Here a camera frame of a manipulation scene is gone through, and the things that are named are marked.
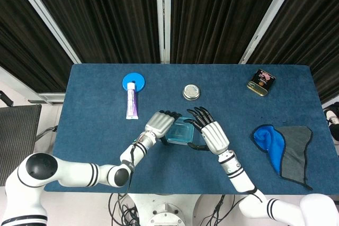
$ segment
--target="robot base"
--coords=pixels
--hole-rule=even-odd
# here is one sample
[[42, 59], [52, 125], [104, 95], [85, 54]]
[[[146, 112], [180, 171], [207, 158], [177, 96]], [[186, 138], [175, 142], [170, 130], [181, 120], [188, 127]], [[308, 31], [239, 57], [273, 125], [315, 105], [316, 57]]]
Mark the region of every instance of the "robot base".
[[128, 195], [138, 209], [140, 226], [192, 226], [193, 210], [200, 197], [198, 194]]

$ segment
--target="black curtain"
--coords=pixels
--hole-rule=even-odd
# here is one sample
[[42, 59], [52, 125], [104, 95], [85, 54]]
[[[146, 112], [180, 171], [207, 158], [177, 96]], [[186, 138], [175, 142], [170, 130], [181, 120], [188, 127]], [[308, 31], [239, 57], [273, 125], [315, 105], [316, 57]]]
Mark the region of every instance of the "black curtain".
[[339, 0], [286, 0], [248, 63], [308, 65], [322, 102], [339, 94]]
[[156, 0], [42, 0], [84, 63], [158, 63]]
[[72, 66], [27, 0], [0, 0], [0, 66], [38, 93], [65, 92]]
[[239, 63], [271, 2], [172, 0], [171, 63]]

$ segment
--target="blue lid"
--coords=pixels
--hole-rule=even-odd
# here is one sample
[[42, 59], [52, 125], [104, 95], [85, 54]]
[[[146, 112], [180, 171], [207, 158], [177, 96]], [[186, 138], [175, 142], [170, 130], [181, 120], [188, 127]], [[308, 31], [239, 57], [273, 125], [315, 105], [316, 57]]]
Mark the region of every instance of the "blue lid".
[[141, 91], [145, 86], [145, 78], [139, 73], [129, 73], [122, 80], [122, 87], [127, 91], [127, 83], [134, 82], [136, 84], [136, 92]]

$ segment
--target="toothpaste tube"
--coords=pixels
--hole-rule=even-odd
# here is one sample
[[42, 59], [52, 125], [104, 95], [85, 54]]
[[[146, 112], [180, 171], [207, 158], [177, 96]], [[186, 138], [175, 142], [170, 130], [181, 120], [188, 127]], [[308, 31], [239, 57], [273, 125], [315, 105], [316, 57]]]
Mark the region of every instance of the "toothpaste tube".
[[136, 84], [127, 83], [127, 112], [126, 119], [139, 119], [136, 102]]

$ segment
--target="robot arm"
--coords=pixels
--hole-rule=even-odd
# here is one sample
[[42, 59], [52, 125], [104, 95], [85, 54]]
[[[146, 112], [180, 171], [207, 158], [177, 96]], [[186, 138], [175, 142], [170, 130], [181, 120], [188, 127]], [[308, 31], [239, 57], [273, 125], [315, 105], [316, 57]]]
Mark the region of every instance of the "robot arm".
[[267, 218], [283, 222], [290, 226], [339, 225], [339, 214], [334, 202], [325, 195], [309, 198], [305, 196], [300, 207], [277, 199], [267, 200], [265, 195], [252, 183], [234, 151], [228, 150], [229, 141], [220, 124], [214, 121], [210, 113], [203, 107], [188, 110], [195, 120], [186, 120], [202, 134], [209, 150], [219, 157], [218, 161], [224, 169], [234, 188], [248, 196], [239, 203], [243, 215], [248, 218]]
[[69, 187], [91, 187], [98, 183], [125, 185], [156, 139], [162, 138], [180, 116], [170, 111], [156, 112], [145, 131], [121, 154], [119, 166], [64, 161], [46, 153], [28, 156], [6, 181], [7, 207], [1, 225], [47, 225], [40, 196], [44, 186], [54, 180]]

